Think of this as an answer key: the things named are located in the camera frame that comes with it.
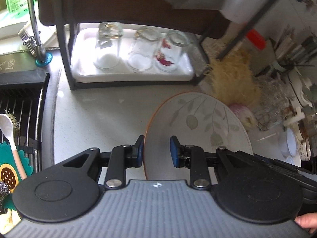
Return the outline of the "person right hand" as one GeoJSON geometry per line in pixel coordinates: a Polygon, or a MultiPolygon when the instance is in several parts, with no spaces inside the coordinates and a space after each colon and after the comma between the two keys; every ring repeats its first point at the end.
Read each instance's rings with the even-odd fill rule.
{"type": "Polygon", "coordinates": [[[307,213],[298,216],[294,221],[301,226],[301,228],[309,229],[311,234],[317,229],[317,213],[307,213]]]}

